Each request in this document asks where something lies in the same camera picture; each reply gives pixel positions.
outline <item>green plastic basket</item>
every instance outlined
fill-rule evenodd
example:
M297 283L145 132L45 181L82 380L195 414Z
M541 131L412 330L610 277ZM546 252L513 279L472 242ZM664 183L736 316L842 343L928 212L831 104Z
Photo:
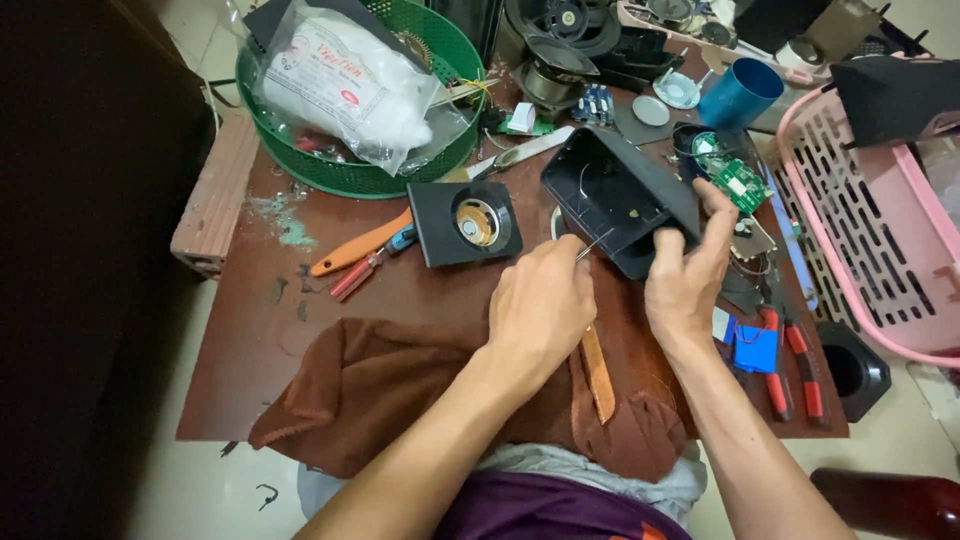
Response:
M435 12L407 0L361 0L387 28L394 32L408 31L426 42L433 53L433 71L441 81L450 77L475 79L483 64L476 49L459 28ZM339 163L307 154L293 146L287 133L279 132L254 101L253 87L257 66L262 57L258 50L241 47L237 55L237 88L244 106L250 111L257 134L267 152L288 173L298 180L323 191L360 199L389 199L407 194L407 183L433 182L462 165L477 143L470 127L438 156L410 176L391 177L383 169L368 163Z

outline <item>blue container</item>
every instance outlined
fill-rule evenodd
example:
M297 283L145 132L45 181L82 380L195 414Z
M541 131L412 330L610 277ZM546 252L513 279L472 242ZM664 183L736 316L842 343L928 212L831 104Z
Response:
M752 58L735 61L700 99L703 124L717 130L746 128L783 94L783 81L769 65Z

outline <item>dark red bottle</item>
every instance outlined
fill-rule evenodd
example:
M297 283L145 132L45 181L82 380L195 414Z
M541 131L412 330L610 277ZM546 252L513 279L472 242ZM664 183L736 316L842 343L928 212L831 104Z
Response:
M907 540L960 538L960 483L817 469L813 485L851 528Z

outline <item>pink basket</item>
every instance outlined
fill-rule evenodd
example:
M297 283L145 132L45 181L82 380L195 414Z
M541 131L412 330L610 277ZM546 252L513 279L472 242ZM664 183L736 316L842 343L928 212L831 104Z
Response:
M960 367L960 233L906 146L844 150L852 139L836 90L820 88L787 111L770 161L804 230L817 315Z

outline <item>purple shirt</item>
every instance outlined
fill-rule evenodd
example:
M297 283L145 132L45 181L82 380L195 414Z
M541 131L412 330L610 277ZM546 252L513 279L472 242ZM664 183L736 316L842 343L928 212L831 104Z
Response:
M692 540L653 506L533 473L470 475L435 540Z

